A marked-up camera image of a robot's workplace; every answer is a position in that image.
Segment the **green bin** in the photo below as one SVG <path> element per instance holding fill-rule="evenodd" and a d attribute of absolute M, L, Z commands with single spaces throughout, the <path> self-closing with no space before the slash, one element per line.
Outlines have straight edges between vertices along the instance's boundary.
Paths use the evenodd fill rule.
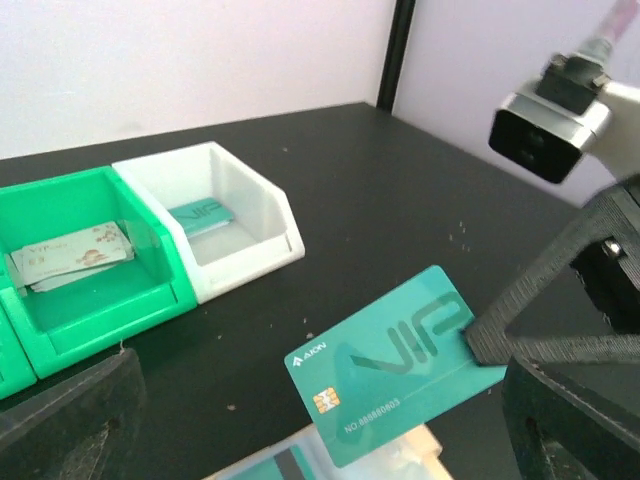
<path fill-rule="evenodd" d="M 1 267 L 1 399 L 37 381 L 17 329 L 18 321 L 26 319 L 26 310 L 11 273 L 8 267 Z"/>
<path fill-rule="evenodd" d="M 8 254 L 108 221 L 132 260 L 45 293 L 15 286 Z M 1 254 L 1 305 L 39 378 L 197 305 L 169 230 L 111 167 L 2 188 Z"/>

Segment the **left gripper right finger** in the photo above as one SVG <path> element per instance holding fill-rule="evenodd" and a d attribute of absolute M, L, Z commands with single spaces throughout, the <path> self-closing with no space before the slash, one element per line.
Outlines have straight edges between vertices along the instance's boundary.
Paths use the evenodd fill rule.
<path fill-rule="evenodd" d="M 516 355 L 502 408 L 523 479 L 639 477 L 639 416 L 567 376 Z"/>

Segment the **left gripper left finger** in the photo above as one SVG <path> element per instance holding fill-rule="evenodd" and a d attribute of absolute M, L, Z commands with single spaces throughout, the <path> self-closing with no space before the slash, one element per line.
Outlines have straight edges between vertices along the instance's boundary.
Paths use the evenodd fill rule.
<path fill-rule="evenodd" d="M 126 348 L 1 412 L 3 479 L 123 479 L 146 387 Z"/>

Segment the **teal VIP card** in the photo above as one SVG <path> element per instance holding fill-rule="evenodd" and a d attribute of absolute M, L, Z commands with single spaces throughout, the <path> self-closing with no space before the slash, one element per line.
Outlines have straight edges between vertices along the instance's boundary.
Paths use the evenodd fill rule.
<path fill-rule="evenodd" d="M 476 363 L 474 315 L 431 266 L 284 358 L 332 463 L 345 467 L 503 380 Z"/>
<path fill-rule="evenodd" d="M 250 467 L 237 476 L 247 480 L 315 480 L 314 470 L 302 450 L 294 445 Z"/>
<path fill-rule="evenodd" d="M 233 212 L 212 197 L 174 207 L 169 213 L 188 238 L 224 227 L 234 221 Z"/>

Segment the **white bin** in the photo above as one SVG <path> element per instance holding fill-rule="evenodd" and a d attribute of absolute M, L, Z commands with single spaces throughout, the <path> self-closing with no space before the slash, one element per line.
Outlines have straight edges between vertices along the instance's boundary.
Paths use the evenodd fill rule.
<path fill-rule="evenodd" d="M 305 255 L 285 192 L 215 142 L 113 167 L 169 230 L 200 303 Z"/>

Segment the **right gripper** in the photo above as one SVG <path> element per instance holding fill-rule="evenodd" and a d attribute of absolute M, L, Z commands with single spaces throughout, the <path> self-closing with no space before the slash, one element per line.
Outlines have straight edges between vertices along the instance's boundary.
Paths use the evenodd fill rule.
<path fill-rule="evenodd" d="M 547 338 L 511 333 L 511 324 L 565 268 L 579 276 L 612 333 Z M 607 187 L 589 200 L 465 329 L 464 337 L 482 366 L 505 365 L 514 355 L 543 364 L 638 362 L 639 176 Z"/>

